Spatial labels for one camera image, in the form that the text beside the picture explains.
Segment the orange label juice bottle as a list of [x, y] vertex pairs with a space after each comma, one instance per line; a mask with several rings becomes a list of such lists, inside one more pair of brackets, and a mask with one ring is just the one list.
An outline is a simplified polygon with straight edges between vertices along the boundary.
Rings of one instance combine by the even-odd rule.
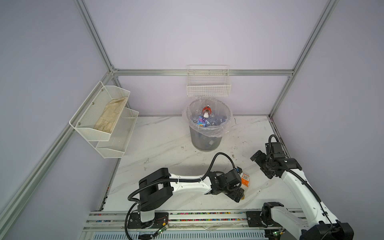
[[248, 188], [249, 185], [250, 185], [250, 176], [247, 175], [247, 174], [242, 173], [241, 181], [242, 181], [242, 185], [244, 185], [244, 186], [246, 186]]

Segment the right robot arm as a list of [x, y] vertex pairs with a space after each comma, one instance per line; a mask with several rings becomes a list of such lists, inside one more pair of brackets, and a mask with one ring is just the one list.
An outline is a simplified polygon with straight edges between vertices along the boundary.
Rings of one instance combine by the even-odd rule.
[[326, 207], [309, 184], [299, 162], [286, 156], [280, 142], [266, 143], [266, 152], [257, 151], [250, 159], [268, 179], [277, 177], [287, 185], [306, 218], [303, 221], [296, 217], [280, 202], [266, 202], [260, 214], [265, 227], [279, 224], [297, 240], [353, 239], [352, 227], [341, 222]]

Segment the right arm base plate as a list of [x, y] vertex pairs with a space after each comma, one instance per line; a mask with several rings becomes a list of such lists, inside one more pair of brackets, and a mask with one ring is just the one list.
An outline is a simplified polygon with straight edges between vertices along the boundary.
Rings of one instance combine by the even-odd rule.
[[248, 226], [251, 227], [261, 227], [261, 228], [281, 228], [282, 226], [276, 222], [270, 222], [268, 225], [264, 222], [262, 218], [262, 211], [246, 211], [246, 218]]

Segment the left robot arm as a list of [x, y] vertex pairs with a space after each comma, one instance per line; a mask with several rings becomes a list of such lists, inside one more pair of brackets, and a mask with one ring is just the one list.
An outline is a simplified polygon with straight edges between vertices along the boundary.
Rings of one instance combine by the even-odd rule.
[[155, 220], [155, 210], [175, 194], [197, 192], [203, 195], [224, 194], [236, 203], [244, 196], [241, 174], [206, 172], [202, 176], [180, 176], [161, 168], [139, 181], [138, 212], [142, 224]]

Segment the clear bottle white cap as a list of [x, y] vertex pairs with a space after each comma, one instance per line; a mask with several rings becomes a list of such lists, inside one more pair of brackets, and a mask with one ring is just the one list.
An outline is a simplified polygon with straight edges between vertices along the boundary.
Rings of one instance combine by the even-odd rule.
[[227, 117], [226, 116], [216, 116], [214, 123], [215, 123], [216, 126], [219, 126], [219, 125], [225, 123], [226, 121], [227, 121]]

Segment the red cap round bottle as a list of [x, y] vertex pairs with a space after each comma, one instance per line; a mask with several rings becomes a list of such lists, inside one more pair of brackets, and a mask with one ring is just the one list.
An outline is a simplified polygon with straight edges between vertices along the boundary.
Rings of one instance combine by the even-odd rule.
[[202, 110], [203, 117], [204, 118], [209, 118], [210, 115], [212, 114], [212, 109], [209, 105], [205, 106]]

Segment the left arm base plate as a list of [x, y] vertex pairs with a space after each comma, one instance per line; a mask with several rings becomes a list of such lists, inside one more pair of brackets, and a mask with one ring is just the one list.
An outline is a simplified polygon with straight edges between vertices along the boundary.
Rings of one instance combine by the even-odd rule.
[[155, 218], [148, 222], [141, 222], [140, 214], [137, 212], [131, 213], [128, 221], [127, 228], [133, 229], [160, 229], [169, 220], [169, 213], [155, 213]]

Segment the crushed bottle blue label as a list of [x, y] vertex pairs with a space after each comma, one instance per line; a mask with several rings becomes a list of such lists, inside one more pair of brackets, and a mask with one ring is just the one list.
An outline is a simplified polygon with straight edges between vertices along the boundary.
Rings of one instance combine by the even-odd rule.
[[193, 123], [199, 127], [207, 128], [215, 125], [215, 118], [198, 116], [193, 118]]

